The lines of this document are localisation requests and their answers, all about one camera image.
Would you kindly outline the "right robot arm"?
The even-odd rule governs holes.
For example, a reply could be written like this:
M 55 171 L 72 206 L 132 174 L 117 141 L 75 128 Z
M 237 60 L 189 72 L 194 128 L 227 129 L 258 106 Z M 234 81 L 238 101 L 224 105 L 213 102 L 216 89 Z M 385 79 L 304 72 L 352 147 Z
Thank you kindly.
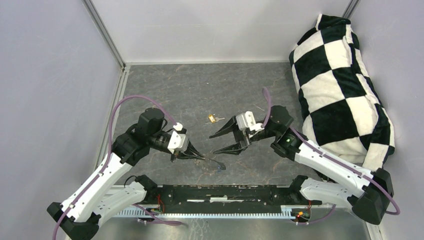
M 389 214 L 389 205 L 395 203 L 389 172 L 382 168 L 370 170 L 325 151 L 293 129 L 293 120 L 281 105 L 272 106 L 261 121 L 256 121 L 251 111 L 234 115 L 210 138 L 232 133 L 235 144 L 218 149 L 215 154 L 239 155 L 253 142 L 274 138 L 270 146 L 278 156 L 308 166 L 331 180 L 298 176 L 288 191 L 293 203 L 310 200 L 350 208 L 361 220 L 379 225 Z

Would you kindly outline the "metal keyring plate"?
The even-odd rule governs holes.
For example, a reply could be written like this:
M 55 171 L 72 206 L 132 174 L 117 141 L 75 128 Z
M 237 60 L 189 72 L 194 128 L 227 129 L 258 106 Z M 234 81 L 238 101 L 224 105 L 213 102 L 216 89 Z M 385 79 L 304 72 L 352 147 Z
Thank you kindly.
M 205 161 L 210 161 L 212 163 L 217 164 L 217 166 L 220 170 L 224 171 L 224 170 L 227 169 L 226 165 L 223 162 L 220 162 L 220 161 L 217 161 L 215 159 L 208 158 L 208 157 L 203 157 L 202 159 L 205 160 Z

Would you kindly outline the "yellow capped key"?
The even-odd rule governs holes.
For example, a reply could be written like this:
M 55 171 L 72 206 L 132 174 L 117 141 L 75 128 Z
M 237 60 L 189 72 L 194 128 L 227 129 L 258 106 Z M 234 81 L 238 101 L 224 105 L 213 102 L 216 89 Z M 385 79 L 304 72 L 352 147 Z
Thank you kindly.
M 221 120 L 224 120 L 225 118 L 222 118 L 222 117 L 216 117 L 214 114 L 209 114 L 209 115 L 208 115 L 208 119 L 209 119 L 209 121 L 210 121 L 211 123 L 217 123 L 217 122 L 219 122 L 219 121 L 221 121 Z

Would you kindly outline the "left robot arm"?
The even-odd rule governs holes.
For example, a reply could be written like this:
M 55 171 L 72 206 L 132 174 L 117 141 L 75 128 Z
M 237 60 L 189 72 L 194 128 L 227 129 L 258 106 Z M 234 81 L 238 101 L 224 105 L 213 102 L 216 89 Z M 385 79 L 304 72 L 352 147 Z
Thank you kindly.
M 109 148 L 106 157 L 84 184 L 63 202 L 53 202 L 47 212 L 56 221 L 56 230 L 62 229 L 72 240 L 90 240 L 110 218 L 127 207 L 153 203 L 157 198 L 156 184 L 138 177 L 129 186 L 105 198 L 110 188 L 134 167 L 151 149 L 169 154 L 171 160 L 199 159 L 199 153 L 178 123 L 173 132 L 163 130 L 168 122 L 158 108 L 146 109 L 138 122 L 130 126 Z

